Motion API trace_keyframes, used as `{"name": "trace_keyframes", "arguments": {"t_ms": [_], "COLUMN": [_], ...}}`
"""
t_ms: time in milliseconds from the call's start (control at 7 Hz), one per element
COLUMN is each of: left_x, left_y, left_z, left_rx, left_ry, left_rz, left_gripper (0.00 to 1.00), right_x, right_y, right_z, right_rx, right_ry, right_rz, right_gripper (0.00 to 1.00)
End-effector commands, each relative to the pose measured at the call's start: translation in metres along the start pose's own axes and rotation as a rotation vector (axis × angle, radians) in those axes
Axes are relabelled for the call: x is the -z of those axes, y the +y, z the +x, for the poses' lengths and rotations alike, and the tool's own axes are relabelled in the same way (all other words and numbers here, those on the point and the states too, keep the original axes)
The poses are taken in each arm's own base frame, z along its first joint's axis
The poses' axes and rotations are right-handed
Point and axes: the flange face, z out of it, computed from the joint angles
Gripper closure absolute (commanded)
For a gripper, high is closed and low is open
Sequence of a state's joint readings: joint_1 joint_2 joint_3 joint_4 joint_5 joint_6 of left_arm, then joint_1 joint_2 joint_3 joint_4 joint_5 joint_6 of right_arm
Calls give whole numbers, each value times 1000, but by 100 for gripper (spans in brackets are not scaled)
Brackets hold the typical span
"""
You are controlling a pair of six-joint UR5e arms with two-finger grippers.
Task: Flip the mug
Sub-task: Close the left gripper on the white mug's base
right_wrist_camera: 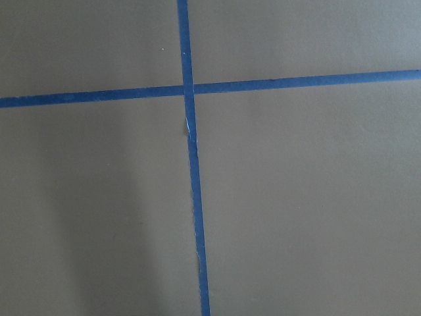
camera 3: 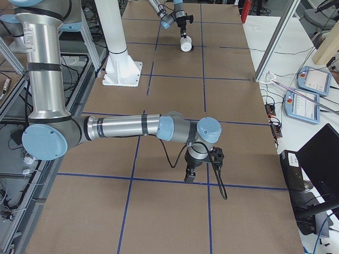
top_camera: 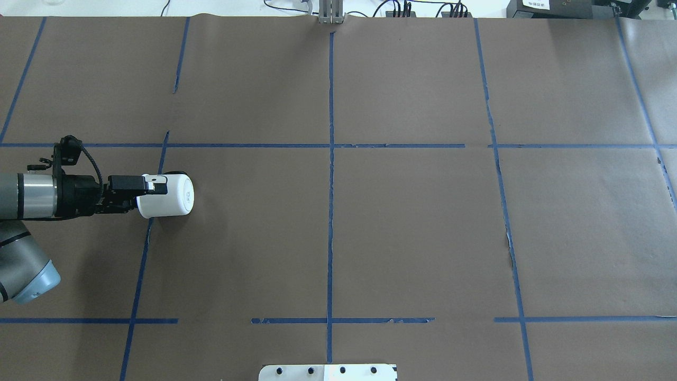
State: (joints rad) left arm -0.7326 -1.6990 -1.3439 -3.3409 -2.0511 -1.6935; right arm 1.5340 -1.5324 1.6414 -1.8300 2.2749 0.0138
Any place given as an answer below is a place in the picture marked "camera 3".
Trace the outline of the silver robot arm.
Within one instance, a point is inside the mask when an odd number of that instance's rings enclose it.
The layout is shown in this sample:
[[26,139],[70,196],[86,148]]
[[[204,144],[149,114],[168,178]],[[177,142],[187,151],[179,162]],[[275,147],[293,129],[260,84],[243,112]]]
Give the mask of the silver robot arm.
[[205,117],[185,120],[180,113],[102,117],[75,117],[65,107],[59,30],[81,10],[80,1],[13,1],[22,24],[33,111],[22,135],[25,150],[39,160],[55,160],[69,149],[98,138],[154,136],[183,144],[187,163],[185,181],[195,179],[195,169],[210,163],[218,183],[224,155],[215,147],[220,123]]
[[173,1],[174,9],[170,14],[167,13],[165,5],[156,0],[148,0],[153,10],[157,13],[160,19],[160,23],[164,29],[168,29],[173,23],[176,23],[180,28],[180,34],[182,38],[187,38],[186,22],[193,23],[193,15],[188,15],[184,10],[183,1]]

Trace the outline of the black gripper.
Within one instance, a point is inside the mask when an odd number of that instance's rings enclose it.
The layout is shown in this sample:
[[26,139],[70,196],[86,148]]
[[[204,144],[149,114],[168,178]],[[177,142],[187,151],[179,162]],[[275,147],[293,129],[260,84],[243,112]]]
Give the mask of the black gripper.
[[188,147],[185,152],[186,161],[186,174],[184,181],[186,183],[193,183],[195,180],[195,169],[203,163],[210,163],[209,153],[212,151],[211,148],[207,147]]
[[193,15],[184,15],[176,18],[177,26],[180,28],[181,38],[186,38],[186,22],[193,23]]

